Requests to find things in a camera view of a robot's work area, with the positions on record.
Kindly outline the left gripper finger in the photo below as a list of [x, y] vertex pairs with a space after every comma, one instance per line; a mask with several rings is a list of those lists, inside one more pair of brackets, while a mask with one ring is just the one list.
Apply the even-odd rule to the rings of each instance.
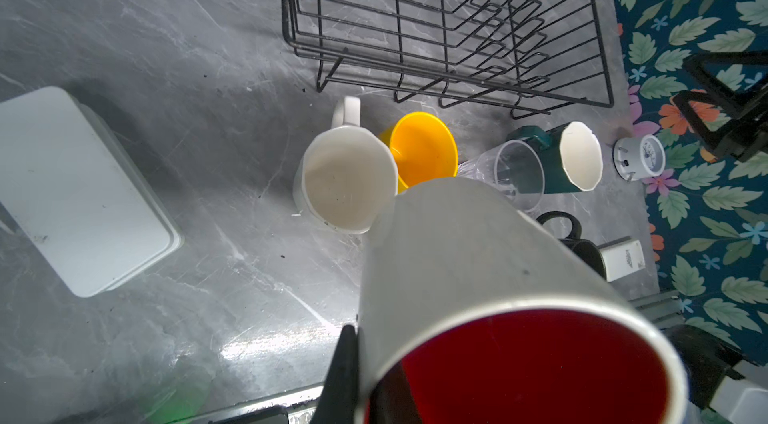
[[359, 343], [354, 325], [341, 333], [311, 424], [352, 424], [359, 392]]

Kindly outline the white mug red interior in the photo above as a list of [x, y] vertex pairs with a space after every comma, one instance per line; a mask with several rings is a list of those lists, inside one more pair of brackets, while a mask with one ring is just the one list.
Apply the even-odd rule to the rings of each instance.
[[425, 423], [679, 423], [669, 340], [487, 184], [394, 197], [368, 233], [358, 407], [401, 368]]

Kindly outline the cream white octagonal mug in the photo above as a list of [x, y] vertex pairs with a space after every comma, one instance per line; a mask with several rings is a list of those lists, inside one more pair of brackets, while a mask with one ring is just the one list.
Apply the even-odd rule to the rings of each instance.
[[346, 96], [331, 126], [305, 150], [293, 183], [300, 217], [343, 234], [369, 231], [398, 193], [398, 171], [389, 148], [361, 126], [361, 101]]

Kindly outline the yellow plastic mug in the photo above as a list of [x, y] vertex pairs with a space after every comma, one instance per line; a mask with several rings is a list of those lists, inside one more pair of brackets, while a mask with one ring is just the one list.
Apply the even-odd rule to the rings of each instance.
[[406, 114], [378, 137], [394, 157], [399, 193], [426, 181], [457, 175], [459, 155], [454, 136], [432, 114]]

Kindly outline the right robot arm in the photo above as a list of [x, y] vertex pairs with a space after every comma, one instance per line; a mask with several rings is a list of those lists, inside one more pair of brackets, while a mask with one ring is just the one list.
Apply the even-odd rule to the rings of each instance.
[[[755, 67], [753, 84], [734, 90], [712, 74], [715, 67]], [[683, 68], [700, 85], [672, 97], [702, 148], [717, 162], [735, 164], [731, 178], [767, 174], [767, 52], [737, 51], [698, 54], [688, 57]], [[755, 364], [722, 337], [716, 337], [691, 325], [680, 325], [668, 332], [688, 372], [691, 401], [710, 407], [718, 389], [726, 383], [746, 381], [752, 384], [762, 377]]]

